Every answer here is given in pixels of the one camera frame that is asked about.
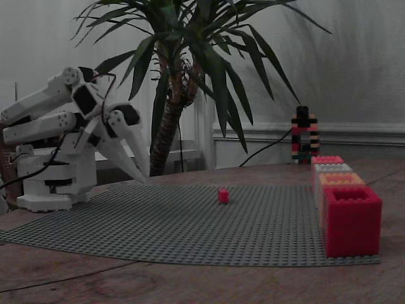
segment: palm plant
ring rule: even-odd
[[[284,6],[327,31],[302,11],[289,5],[294,1],[98,0],[76,17],[76,20],[80,20],[76,35],[82,29],[87,29],[78,45],[96,26],[105,23],[110,23],[111,27],[97,41],[122,26],[148,34],[137,49],[105,60],[96,70],[108,73],[131,58],[121,81],[124,82],[134,71],[129,96],[131,100],[138,93],[151,61],[156,60],[160,77],[151,126],[151,176],[163,173],[182,111],[194,101],[198,88],[215,101],[223,136],[226,136],[229,124],[247,152],[239,112],[229,87],[233,86],[244,112],[253,124],[252,111],[240,77],[231,62],[219,54],[220,51],[231,54],[230,50],[234,48],[243,58],[248,54],[273,98],[263,64],[263,60],[269,60],[298,100],[272,48],[252,25],[246,23],[246,20],[266,8]],[[104,11],[94,16],[103,8],[107,9],[106,13]],[[148,31],[148,24],[153,32]],[[211,79],[212,87],[206,85],[206,75]]]

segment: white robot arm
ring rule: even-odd
[[[135,180],[144,182],[149,176],[140,116],[129,103],[106,108],[108,90],[101,85],[100,77],[91,69],[66,68],[49,80],[46,88],[1,112],[0,122],[9,125],[3,130],[6,144],[31,143],[66,134],[53,163],[48,163],[52,155],[34,156],[29,144],[17,147],[13,159],[18,159],[19,177],[48,166],[40,174],[24,179],[24,195],[17,199],[18,206],[32,211],[59,210],[86,200],[86,192],[96,185],[94,148]],[[47,115],[71,102],[78,113]],[[134,161],[125,152],[123,140],[132,150]]]

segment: gray baseplate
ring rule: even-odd
[[[304,267],[379,263],[326,258],[309,185],[228,187],[120,184],[70,211],[0,238],[52,250],[154,263]]]

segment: wall molding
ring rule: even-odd
[[[322,144],[405,146],[405,123],[319,123]],[[288,123],[243,123],[247,142],[269,142],[282,137],[290,128]],[[213,126],[215,142],[238,141],[236,133],[227,129],[223,138],[220,126]],[[290,136],[283,142],[289,142]]]

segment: table surface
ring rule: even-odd
[[[378,265],[217,267],[129,262],[19,244],[0,246],[0,303],[405,303],[405,159],[353,170],[383,199]],[[263,165],[153,177],[149,184],[302,184],[309,165]],[[107,190],[100,186],[93,194]],[[43,217],[16,210],[8,230]]]

